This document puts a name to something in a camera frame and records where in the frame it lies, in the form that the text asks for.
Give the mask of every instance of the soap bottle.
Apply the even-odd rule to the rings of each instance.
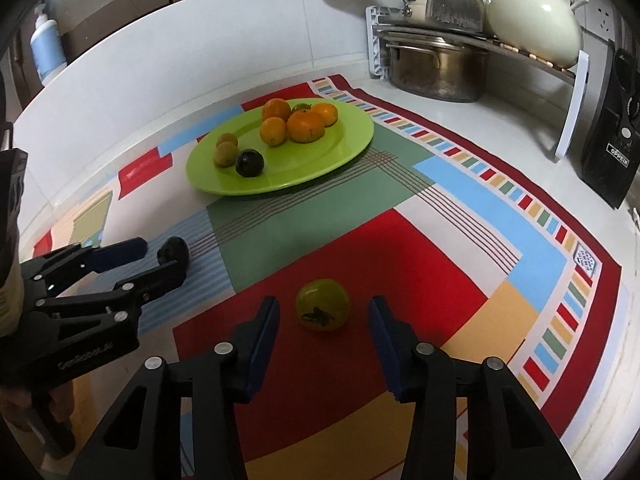
[[[42,85],[49,84],[66,68],[65,53],[58,32],[58,22],[44,12],[45,4],[35,8],[36,30],[31,37],[31,52]]]

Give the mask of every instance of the blue gripper pad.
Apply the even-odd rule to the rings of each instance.
[[[384,296],[376,296],[369,303],[369,331],[386,389],[398,402],[414,402],[417,385],[413,350],[418,338],[411,325],[395,319]]]
[[[279,326],[280,305],[273,296],[262,300],[254,319],[236,326],[231,343],[238,358],[227,387],[234,402],[250,402],[262,388]]]
[[[145,255],[146,240],[138,237],[95,249],[85,258],[84,264],[88,270],[104,272],[140,260]]]

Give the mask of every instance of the pot rack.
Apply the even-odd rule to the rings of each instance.
[[[501,43],[495,38],[478,38],[468,36],[465,34],[459,34],[456,32],[445,32],[442,30],[436,30],[425,27],[412,27],[411,25],[398,25],[394,16],[398,13],[397,9],[391,9],[389,7],[370,6],[366,10],[367,19],[367,43],[369,46],[369,72],[380,79],[388,78],[388,63],[386,57],[386,47],[381,41],[380,32],[393,31],[396,33],[416,36],[431,36],[444,38],[447,41],[453,41],[458,44],[466,44],[470,46],[476,46],[487,50],[489,52],[495,52],[502,56],[511,57],[512,59],[519,60],[523,63],[528,63],[531,66],[543,70],[554,77],[557,77],[560,81],[571,85],[574,90],[572,92],[571,101],[569,104],[569,110],[567,112],[566,121],[562,128],[562,133],[558,139],[555,150],[556,162],[564,158],[569,144],[574,136],[575,128],[578,123],[578,115],[584,102],[584,95],[587,90],[587,81],[589,79],[589,54],[581,50],[578,55],[578,64],[575,67],[575,73],[570,72],[567,69],[560,68],[552,63],[540,59],[533,54],[524,52],[513,48],[509,45]]]

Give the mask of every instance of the cream pot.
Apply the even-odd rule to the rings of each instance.
[[[488,0],[487,21],[499,40],[562,68],[578,62],[582,30],[574,10],[588,0]]]

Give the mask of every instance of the oval plate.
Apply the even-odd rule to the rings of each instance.
[[[290,99],[293,108],[298,103],[315,104],[326,99]],[[330,101],[338,108],[338,122],[326,128],[324,137],[308,144],[286,140],[271,148],[260,140],[262,107],[240,114],[207,134],[193,149],[187,160],[187,179],[201,191],[220,195],[251,195],[308,182],[340,168],[361,153],[373,138],[373,121],[354,105]],[[253,148],[264,157],[264,171],[246,178],[236,168],[217,168],[213,164],[216,140],[230,132],[238,137],[238,148]]]

